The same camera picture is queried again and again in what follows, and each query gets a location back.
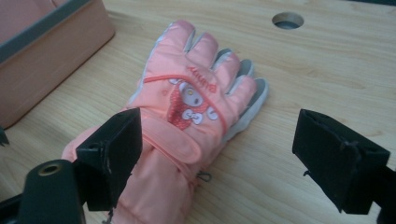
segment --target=winter glove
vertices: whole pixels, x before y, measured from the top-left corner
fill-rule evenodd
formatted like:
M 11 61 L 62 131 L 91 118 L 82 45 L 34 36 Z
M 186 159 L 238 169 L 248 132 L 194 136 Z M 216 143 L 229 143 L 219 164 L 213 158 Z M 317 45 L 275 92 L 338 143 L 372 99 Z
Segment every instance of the winter glove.
M 149 55 L 137 92 L 123 109 L 140 107 L 143 150 L 114 210 L 114 223 L 183 223 L 196 176 L 225 143 L 246 129 L 268 92 L 253 64 L 194 27 L 172 23 Z M 72 141 L 63 158 L 76 159 L 96 128 Z

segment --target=glove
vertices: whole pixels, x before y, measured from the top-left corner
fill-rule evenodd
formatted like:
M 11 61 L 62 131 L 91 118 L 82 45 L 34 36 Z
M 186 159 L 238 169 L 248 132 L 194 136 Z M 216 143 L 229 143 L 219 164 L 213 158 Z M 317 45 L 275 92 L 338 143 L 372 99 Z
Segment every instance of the glove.
M 187 21 L 164 31 L 122 109 L 140 107 L 143 149 L 114 223 L 183 223 L 197 174 L 246 129 L 267 96 L 267 82 L 253 78 L 250 60 L 240 62 L 230 49 L 218 52 L 208 33 L 192 43 L 194 33 Z M 72 141 L 63 158 L 75 160 L 76 147 L 96 129 Z

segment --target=light wood surface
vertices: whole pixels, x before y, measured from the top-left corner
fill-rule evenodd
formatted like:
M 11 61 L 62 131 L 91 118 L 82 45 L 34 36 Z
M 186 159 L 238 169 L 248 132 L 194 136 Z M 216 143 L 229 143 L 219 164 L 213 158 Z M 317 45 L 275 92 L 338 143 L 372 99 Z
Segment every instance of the light wood surface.
M 396 167 L 396 8 L 329 0 L 105 0 L 115 37 L 7 130 L 0 147 L 0 200 L 21 193 L 25 175 L 58 159 L 83 130 L 106 121 L 136 89 L 167 24 L 185 19 L 221 48 L 249 58 L 270 83 L 266 104 L 224 148 L 197 188 L 186 223 L 375 223 L 339 214 L 291 153 L 301 108 L 327 114 L 391 152 Z M 272 24 L 280 12 L 296 30 Z M 87 213 L 99 223 L 102 213 Z

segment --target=red trim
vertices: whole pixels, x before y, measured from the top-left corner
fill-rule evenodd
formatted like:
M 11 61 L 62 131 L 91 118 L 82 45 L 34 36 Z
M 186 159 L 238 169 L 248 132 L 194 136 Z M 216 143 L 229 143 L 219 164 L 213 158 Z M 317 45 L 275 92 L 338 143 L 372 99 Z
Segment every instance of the red trim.
M 189 82 L 191 85 L 193 85 L 198 90 L 198 92 L 204 97 L 204 99 L 207 102 L 212 103 L 212 101 L 210 101 L 209 98 L 207 98 L 206 95 L 203 92 L 201 92 L 201 89 L 193 84 L 194 83 L 193 80 L 191 78 L 189 78 L 189 77 L 184 76 L 184 75 L 164 75 L 164 76 L 157 76 L 157 77 L 145 77 L 143 82 L 144 83 L 148 83 L 148 82 L 165 80 L 165 79 L 171 79 L 171 78 L 183 79 L 183 80 Z M 220 118 L 220 122 L 221 122 L 221 126 L 222 126 L 222 135 L 226 134 L 227 122 L 226 122 L 225 118 L 220 113 L 220 110 L 213 103 L 210 104 L 210 106 L 212 106 L 215 109 L 215 111 L 219 112 L 218 114 L 219 114 L 219 118 Z

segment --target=bunny logo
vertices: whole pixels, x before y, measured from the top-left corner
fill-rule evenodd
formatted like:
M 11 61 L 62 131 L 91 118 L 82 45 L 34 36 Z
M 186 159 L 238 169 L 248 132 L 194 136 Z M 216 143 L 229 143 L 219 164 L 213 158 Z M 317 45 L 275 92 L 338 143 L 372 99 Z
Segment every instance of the bunny logo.
M 171 94 L 171 106 L 168 111 L 168 122 L 185 130 L 192 123 L 198 125 L 204 119 L 204 113 L 208 118 L 218 118 L 212 106 L 210 106 L 201 94 L 190 84 L 179 79 L 169 79 L 176 85 Z

